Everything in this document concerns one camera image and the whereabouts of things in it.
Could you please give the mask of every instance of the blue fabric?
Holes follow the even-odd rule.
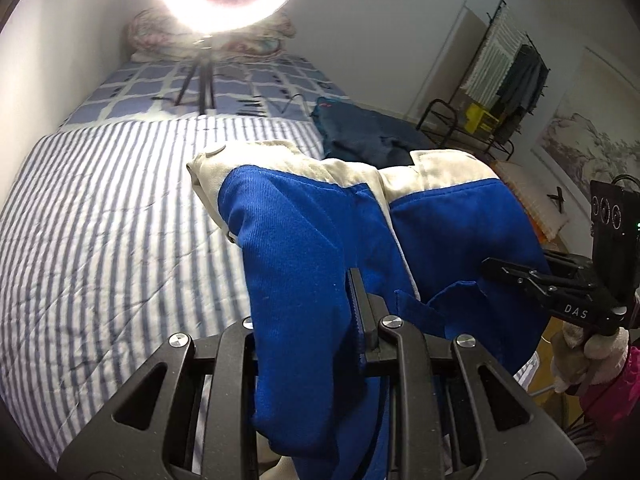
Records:
[[[491,256],[549,272],[520,203],[500,180],[489,179],[414,193],[390,210],[420,298],[442,316],[446,337],[475,335],[516,373],[549,316],[518,290],[484,280],[480,263]]]
[[[321,97],[311,113],[322,135],[324,158],[364,162],[378,168],[410,166],[410,152],[436,146],[406,121]]]
[[[225,179],[218,206],[242,247],[260,373],[254,425],[294,457],[301,480],[350,480],[366,456],[367,480],[386,475],[386,384],[358,365],[349,268],[390,312],[433,335],[474,334],[511,372],[546,325],[523,295],[479,275],[489,256],[545,270],[532,227],[498,180],[390,205],[422,301],[364,184],[343,189],[242,166]]]

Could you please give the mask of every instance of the person's hand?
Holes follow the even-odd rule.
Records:
[[[613,336],[593,335],[583,343],[584,330],[567,322],[551,338],[554,350],[551,373],[556,392],[581,384],[592,364],[598,368],[591,384],[608,383],[624,368],[629,343],[629,332],[624,328],[619,328]]]

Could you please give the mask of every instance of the white striped cloth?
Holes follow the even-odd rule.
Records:
[[[248,315],[241,253],[185,168],[229,139],[322,157],[311,124],[216,117],[58,133],[20,170],[0,214],[0,395],[52,466],[169,335]]]

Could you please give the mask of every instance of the blue jacket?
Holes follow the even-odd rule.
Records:
[[[425,333],[471,333],[512,373],[548,323],[479,273],[489,256],[546,270],[506,186],[463,152],[412,158],[379,171],[278,140],[220,145],[188,165],[207,211],[242,248],[260,370],[254,425],[294,457],[301,480],[351,479],[372,442],[366,478],[386,475],[386,383],[360,373],[349,268],[391,313]]]

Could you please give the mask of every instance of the pink clothing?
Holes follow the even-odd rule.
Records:
[[[613,438],[620,421],[631,413],[640,398],[640,349],[631,347],[629,352],[626,367],[613,385],[594,384],[580,398],[580,406],[607,440]]]

